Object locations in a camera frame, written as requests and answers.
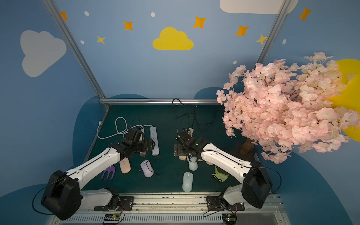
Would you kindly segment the white power strip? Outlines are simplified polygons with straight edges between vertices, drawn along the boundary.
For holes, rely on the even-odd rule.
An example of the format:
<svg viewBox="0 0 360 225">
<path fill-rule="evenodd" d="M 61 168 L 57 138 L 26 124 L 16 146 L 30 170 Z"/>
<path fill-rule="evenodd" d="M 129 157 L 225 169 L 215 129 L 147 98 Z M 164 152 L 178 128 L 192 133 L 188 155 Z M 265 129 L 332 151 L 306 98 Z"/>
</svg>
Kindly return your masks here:
<svg viewBox="0 0 360 225">
<path fill-rule="evenodd" d="M 155 143 L 154 148 L 151 151 L 152 156 L 158 156 L 159 155 L 159 145 L 158 145 L 158 136 L 157 136 L 156 127 L 154 127 L 154 126 L 150 127 L 149 131 L 150 131 L 151 139 Z"/>
</svg>

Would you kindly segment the purple wireless mouse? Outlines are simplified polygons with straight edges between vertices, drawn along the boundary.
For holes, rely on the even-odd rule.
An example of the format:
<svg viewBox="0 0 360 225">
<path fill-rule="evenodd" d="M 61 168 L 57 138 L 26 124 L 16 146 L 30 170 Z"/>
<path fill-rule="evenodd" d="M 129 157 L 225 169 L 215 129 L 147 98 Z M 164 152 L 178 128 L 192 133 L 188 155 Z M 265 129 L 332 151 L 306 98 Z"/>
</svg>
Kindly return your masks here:
<svg viewBox="0 0 360 225">
<path fill-rule="evenodd" d="M 141 170 L 146 178 L 151 178 L 154 175 L 154 170 L 152 165 L 150 164 L 149 160 L 144 160 L 140 164 Z"/>
</svg>

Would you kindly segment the light green wireless mouse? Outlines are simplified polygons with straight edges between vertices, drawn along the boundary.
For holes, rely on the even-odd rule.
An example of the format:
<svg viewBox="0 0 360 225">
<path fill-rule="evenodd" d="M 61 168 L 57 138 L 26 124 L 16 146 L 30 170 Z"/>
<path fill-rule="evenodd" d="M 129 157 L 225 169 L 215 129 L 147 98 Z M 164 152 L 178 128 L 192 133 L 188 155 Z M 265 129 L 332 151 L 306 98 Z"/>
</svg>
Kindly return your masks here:
<svg viewBox="0 0 360 225">
<path fill-rule="evenodd" d="M 194 176 L 191 172 L 185 172 L 183 175 L 182 190 L 186 193 L 191 192 L 193 188 Z"/>
</svg>

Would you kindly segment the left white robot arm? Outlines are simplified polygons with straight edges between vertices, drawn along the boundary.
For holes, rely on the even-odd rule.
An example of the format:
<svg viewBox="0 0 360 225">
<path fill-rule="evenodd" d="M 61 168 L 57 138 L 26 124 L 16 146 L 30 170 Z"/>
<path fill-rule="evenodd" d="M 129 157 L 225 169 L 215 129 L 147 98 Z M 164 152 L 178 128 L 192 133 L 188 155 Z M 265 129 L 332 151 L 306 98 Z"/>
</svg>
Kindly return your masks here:
<svg viewBox="0 0 360 225">
<path fill-rule="evenodd" d="M 81 209 L 118 209 L 118 193 L 108 188 L 87 191 L 83 188 L 98 174 L 132 154 L 154 150 L 157 142 L 151 138 L 141 140 L 143 135 L 141 130 L 132 128 L 121 141 L 109 145 L 102 153 L 82 165 L 66 172 L 54 172 L 43 189 L 41 205 L 60 220 L 70 218 Z"/>
</svg>

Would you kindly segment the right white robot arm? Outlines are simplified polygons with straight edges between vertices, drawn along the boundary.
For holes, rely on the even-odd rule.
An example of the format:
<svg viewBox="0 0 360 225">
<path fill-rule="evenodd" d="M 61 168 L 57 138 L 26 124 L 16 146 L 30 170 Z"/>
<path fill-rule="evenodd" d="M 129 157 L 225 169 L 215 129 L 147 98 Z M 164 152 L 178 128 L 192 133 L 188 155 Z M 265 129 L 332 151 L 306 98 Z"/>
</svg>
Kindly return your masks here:
<svg viewBox="0 0 360 225">
<path fill-rule="evenodd" d="M 219 195 L 222 207 L 228 208 L 240 202 L 258 209 L 263 207 L 273 182 L 262 163 L 239 159 L 203 138 L 195 139 L 187 131 L 180 132 L 176 140 L 188 156 L 212 163 L 239 181 L 239 185 L 228 187 Z"/>
</svg>

